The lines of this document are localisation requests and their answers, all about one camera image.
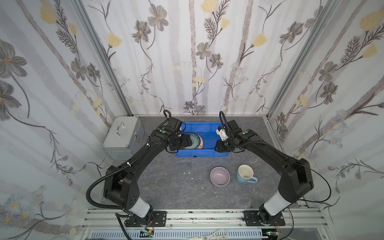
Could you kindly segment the blue floral green plate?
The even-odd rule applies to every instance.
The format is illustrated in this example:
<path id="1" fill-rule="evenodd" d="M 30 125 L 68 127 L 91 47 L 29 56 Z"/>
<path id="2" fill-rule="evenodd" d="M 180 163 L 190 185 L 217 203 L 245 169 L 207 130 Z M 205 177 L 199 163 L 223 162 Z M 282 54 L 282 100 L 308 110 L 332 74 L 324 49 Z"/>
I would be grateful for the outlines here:
<path id="1" fill-rule="evenodd" d="M 188 147 L 188 148 L 185 148 L 184 150 L 199 150 L 200 149 L 200 143 L 201 143 L 200 135 L 198 135 L 196 133 L 187 133 L 187 134 L 190 134 L 191 139 L 193 141 L 193 145 Z"/>

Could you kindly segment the blue plastic bin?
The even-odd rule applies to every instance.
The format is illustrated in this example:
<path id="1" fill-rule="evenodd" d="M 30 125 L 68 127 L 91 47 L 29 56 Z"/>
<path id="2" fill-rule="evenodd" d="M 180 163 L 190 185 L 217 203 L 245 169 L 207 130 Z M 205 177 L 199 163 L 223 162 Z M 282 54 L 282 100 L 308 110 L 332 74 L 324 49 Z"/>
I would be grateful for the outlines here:
<path id="1" fill-rule="evenodd" d="M 217 122 L 186 122 L 185 134 L 196 133 L 204 140 L 204 148 L 202 150 L 184 150 L 180 149 L 177 157 L 227 157 L 229 153 L 218 153 L 214 150 L 217 140 L 221 140 L 216 130 L 221 125 Z"/>

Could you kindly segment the purple bowl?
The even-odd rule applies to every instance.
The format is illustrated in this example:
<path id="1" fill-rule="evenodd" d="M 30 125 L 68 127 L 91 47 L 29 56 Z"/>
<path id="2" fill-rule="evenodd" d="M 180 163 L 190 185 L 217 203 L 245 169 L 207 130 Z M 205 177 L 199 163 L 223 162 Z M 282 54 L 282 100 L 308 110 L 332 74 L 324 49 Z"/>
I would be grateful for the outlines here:
<path id="1" fill-rule="evenodd" d="M 230 182 L 231 175 L 227 169 L 223 167 L 215 167 L 210 172 L 210 179 L 213 185 L 224 187 Z"/>

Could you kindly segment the light blue mug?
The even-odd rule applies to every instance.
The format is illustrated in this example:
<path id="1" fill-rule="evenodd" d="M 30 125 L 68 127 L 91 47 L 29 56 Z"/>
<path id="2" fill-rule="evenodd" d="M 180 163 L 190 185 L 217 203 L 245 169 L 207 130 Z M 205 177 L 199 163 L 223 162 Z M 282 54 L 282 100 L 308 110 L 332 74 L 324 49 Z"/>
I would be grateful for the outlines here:
<path id="1" fill-rule="evenodd" d="M 253 169 L 248 165 L 239 166 L 236 178 L 237 178 L 237 181 L 242 184 L 244 183 L 256 184 L 258 182 L 258 179 L 254 177 Z"/>

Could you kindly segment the orange plate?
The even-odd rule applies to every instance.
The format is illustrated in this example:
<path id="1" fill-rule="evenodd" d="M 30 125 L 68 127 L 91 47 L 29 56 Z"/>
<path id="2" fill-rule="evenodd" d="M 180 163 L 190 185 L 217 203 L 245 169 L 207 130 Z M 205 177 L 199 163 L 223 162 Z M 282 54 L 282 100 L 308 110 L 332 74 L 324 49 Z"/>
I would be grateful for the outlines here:
<path id="1" fill-rule="evenodd" d="M 202 137 L 200 137 L 201 143 L 200 143 L 200 150 L 204 148 L 204 140 Z"/>

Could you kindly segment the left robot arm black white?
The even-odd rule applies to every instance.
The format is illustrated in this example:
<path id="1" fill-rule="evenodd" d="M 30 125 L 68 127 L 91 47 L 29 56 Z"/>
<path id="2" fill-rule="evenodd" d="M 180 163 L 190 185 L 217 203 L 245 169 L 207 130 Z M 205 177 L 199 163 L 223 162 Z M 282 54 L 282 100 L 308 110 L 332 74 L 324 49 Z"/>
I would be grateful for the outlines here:
<path id="1" fill-rule="evenodd" d="M 140 197 L 138 180 L 157 155 L 163 151 L 175 153 L 192 142 L 185 136 L 185 128 L 182 121 L 168 117 L 126 163 L 107 170 L 109 177 L 104 180 L 103 197 L 125 213 L 134 214 L 141 225 L 149 225 L 153 219 L 153 207 Z"/>

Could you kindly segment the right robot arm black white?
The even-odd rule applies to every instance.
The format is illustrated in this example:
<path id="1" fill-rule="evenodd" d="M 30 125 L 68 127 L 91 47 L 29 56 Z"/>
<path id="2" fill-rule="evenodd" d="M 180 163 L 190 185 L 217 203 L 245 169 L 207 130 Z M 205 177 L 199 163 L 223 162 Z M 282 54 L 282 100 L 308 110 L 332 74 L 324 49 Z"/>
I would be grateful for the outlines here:
<path id="1" fill-rule="evenodd" d="M 215 151 L 226 153 L 235 149 L 247 150 L 269 164 L 280 176 L 277 192 L 259 207 L 258 220 L 263 225 L 274 223 L 281 212 L 296 203 L 314 188 L 310 164 L 305 159 L 297 160 L 265 142 L 255 131 L 243 131 L 236 121 L 219 126 L 220 136 Z"/>

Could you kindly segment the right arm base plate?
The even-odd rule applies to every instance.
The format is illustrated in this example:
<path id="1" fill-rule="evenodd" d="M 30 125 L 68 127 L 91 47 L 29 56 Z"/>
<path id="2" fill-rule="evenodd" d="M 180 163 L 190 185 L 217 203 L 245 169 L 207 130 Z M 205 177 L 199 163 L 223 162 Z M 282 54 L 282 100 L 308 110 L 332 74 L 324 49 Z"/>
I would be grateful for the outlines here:
<path id="1" fill-rule="evenodd" d="M 267 211 L 244 211 L 243 221 L 246 223 L 247 227 L 277 227 L 285 226 L 285 220 L 282 213 L 278 213 L 275 216 L 271 216 Z"/>

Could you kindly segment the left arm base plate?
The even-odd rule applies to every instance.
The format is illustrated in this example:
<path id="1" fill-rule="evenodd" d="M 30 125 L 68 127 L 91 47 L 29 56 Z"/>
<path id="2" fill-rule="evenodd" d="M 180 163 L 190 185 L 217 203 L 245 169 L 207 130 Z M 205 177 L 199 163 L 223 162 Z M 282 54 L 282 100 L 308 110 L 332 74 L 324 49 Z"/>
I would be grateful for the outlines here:
<path id="1" fill-rule="evenodd" d="M 166 211 L 150 210 L 144 218 L 129 215 L 124 221 L 126 227 L 165 227 L 167 220 Z"/>

